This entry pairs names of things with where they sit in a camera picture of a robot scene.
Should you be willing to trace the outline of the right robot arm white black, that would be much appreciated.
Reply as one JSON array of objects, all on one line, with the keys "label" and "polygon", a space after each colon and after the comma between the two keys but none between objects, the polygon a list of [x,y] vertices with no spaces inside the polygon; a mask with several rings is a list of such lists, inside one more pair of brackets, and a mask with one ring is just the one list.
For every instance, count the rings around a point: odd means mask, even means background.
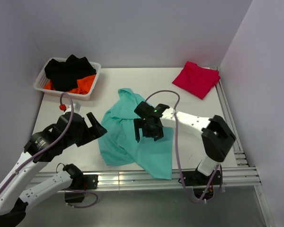
[{"label": "right robot arm white black", "polygon": [[212,178],[216,166],[224,162],[236,137],[226,121],[219,115],[212,118],[195,116],[179,112],[165,104],[156,107],[140,102],[134,110],[138,118],[134,119],[135,139],[152,138],[154,141],[164,137],[163,128],[183,130],[201,139],[205,157],[200,161],[196,181],[206,184]]}]

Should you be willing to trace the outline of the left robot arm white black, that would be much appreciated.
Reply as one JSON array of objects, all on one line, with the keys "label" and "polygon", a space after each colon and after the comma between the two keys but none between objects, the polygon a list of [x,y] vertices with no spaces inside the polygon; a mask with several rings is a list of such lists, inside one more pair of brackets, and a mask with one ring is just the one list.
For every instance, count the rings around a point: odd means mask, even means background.
[{"label": "left robot arm white black", "polygon": [[39,171],[66,148],[83,146],[107,133],[92,113],[84,117],[66,112],[57,123],[34,133],[21,156],[0,184],[0,227],[15,227],[35,205],[60,190],[78,190],[85,187],[83,172],[74,164],[66,164],[52,178],[28,189],[27,185]]}]

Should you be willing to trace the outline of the teal t-shirt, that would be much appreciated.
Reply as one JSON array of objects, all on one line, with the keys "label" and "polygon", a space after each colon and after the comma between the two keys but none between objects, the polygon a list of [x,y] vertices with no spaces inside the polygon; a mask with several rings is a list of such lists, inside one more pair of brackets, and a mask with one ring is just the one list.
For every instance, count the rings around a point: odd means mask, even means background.
[{"label": "teal t-shirt", "polygon": [[124,166],[136,163],[153,178],[172,178],[172,150],[174,130],[164,128],[164,137],[158,141],[141,137],[135,139],[134,113],[144,101],[129,88],[118,90],[119,100],[104,114],[101,125],[107,133],[98,139],[100,154],[109,166]]}]

